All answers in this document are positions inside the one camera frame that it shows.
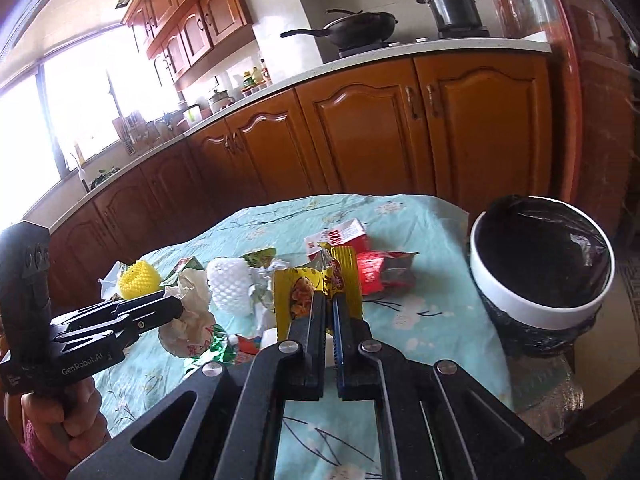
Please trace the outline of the person's left hand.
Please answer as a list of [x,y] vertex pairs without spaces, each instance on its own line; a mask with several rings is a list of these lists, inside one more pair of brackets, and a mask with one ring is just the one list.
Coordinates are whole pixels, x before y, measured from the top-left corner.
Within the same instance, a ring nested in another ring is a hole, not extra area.
[[88,377],[68,391],[76,396],[68,414],[54,399],[35,393],[21,397],[23,450],[45,479],[65,479],[77,464],[111,440],[94,379]]

